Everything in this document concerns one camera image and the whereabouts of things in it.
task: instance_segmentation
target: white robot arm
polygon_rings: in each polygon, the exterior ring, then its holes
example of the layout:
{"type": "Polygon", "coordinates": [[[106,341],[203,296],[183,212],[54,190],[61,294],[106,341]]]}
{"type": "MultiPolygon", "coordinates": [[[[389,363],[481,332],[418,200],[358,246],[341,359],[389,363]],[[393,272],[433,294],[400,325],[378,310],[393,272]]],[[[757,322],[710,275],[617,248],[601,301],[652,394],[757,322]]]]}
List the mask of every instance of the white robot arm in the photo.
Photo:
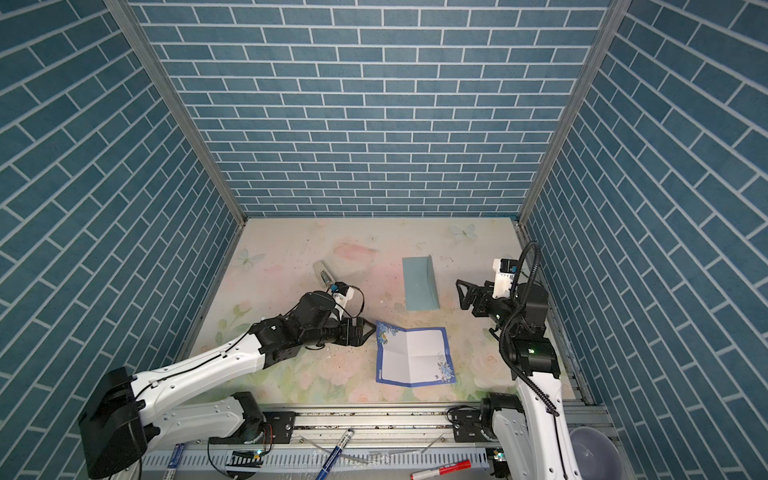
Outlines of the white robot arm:
{"type": "Polygon", "coordinates": [[[173,365],[133,376],[124,367],[106,373],[78,418],[88,476],[107,478],[147,451],[189,440],[213,437],[242,444],[260,439],[266,420],[249,392],[179,405],[227,380],[293,358],[303,346],[361,346],[376,326],[346,312],[355,289],[336,282],[328,292],[305,293],[288,313],[254,323],[242,336],[173,365]]]}
{"type": "Polygon", "coordinates": [[[557,353],[545,338],[548,293],[535,283],[540,252],[531,242],[520,259],[496,259],[495,281],[477,286],[456,280],[463,310],[488,316],[499,353],[516,378],[518,396],[489,394],[481,422],[501,443],[514,480],[578,480],[578,467],[562,408],[557,353]],[[519,284],[529,251],[534,260],[528,282],[519,284]]]}

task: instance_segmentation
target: coiled black cable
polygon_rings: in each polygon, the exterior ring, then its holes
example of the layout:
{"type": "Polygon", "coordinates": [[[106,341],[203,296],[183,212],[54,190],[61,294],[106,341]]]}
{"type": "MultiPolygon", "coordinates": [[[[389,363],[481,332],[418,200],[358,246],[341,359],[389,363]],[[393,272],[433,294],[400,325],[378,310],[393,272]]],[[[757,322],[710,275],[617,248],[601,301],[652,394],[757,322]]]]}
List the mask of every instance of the coiled black cable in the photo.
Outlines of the coiled black cable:
{"type": "Polygon", "coordinates": [[[515,271],[515,276],[512,278],[512,285],[510,288],[510,292],[513,293],[517,290],[518,286],[518,280],[520,279],[520,272],[522,271],[523,262],[525,261],[525,258],[528,256],[528,252],[533,250],[533,264],[531,265],[531,272],[528,274],[528,282],[525,284],[525,290],[523,290],[523,293],[518,296],[517,301],[515,302],[515,310],[512,312],[510,316],[508,316],[504,322],[502,323],[502,331],[499,333],[499,342],[498,342],[498,353],[502,356],[502,360],[504,360],[504,363],[507,364],[509,369],[527,385],[528,387],[533,390],[533,392],[538,396],[538,398],[541,399],[541,401],[544,403],[544,405],[547,408],[547,412],[552,414],[553,416],[559,416],[557,407],[554,406],[554,403],[549,399],[548,396],[544,394],[544,392],[536,385],[533,380],[531,380],[527,375],[525,375],[525,372],[523,372],[518,366],[515,365],[514,362],[512,362],[510,356],[509,356],[509,340],[510,340],[510,332],[509,329],[515,319],[518,319],[517,324],[522,324],[526,329],[530,331],[531,327],[525,322],[525,319],[520,317],[520,312],[525,308],[525,303],[528,301],[528,295],[531,292],[531,286],[533,285],[534,281],[536,280],[536,273],[538,273],[539,264],[541,263],[541,248],[538,245],[537,241],[531,241],[528,243],[528,245],[523,248],[522,253],[520,254],[520,259],[518,260],[518,268],[515,271]]]}

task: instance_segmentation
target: blue marker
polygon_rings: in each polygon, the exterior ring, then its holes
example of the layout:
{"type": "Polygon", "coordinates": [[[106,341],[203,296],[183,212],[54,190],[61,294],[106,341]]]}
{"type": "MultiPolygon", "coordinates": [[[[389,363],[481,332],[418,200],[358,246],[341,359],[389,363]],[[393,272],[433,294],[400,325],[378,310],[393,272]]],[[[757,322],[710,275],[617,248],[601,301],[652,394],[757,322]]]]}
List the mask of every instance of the blue marker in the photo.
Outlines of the blue marker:
{"type": "Polygon", "coordinates": [[[168,469],[163,474],[163,480],[174,480],[176,469],[179,468],[179,464],[181,463],[182,452],[184,452],[184,443],[177,443],[174,447],[174,453],[172,453],[170,456],[168,469]]]}
{"type": "Polygon", "coordinates": [[[339,440],[339,443],[336,444],[336,447],[333,449],[333,452],[331,452],[331,455],[328,457],[326,462],[323,463],[323,467],[320,469],[320,473],[318,473],[315,477],[315,480],[323,480],[328,475],[328,473],[331,471],[331,468],[333,467],[333,464],[336,463],[336,459],[341,455],[341,451],[344,449],[344,447],[346,447],[346,444],[349,443],[349,439],[352,438],[352,434],[352,429],[344,432],[344,436],[341,438],[341,440],[339,440]]]}

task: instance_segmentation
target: plastic bowl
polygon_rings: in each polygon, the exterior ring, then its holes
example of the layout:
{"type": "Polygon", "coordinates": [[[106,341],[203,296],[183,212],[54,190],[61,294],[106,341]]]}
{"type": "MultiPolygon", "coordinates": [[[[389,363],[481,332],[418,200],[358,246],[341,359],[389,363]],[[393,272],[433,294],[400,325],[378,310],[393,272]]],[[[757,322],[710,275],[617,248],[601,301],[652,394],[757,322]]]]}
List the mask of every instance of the plastic bowl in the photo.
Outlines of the plastic bowl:
{"type": "Polygon", "coordinates": [[[624,467],[616,445],[592,427],[571,430],[571,444],[583,480],[621,480],[624,467]]]}

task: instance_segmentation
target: blue brick wallpaper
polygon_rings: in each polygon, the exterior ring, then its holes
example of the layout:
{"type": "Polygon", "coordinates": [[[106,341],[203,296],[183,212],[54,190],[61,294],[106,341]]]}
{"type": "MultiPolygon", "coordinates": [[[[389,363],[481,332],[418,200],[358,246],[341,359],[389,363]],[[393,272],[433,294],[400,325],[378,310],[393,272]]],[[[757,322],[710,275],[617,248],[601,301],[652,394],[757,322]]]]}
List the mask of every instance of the blue brick wallpaper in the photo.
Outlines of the blue brick wallpaper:
{"type": "Polygon", "coordinates": [[[235,225],[101,0],[0,11],[0,478],[85,478],[84,401],[174,358],[235,225]]]}
{"type": "Polygon", "coordinates": [[[248,215],[466,217],[517,213],[609,1],[256,3],[131,3],[248,215]]]}
{"type": "Polygon", "coordinates": [[[767,25],[634,0],[529,224],[640,478],[768,478],[767,25]]]}

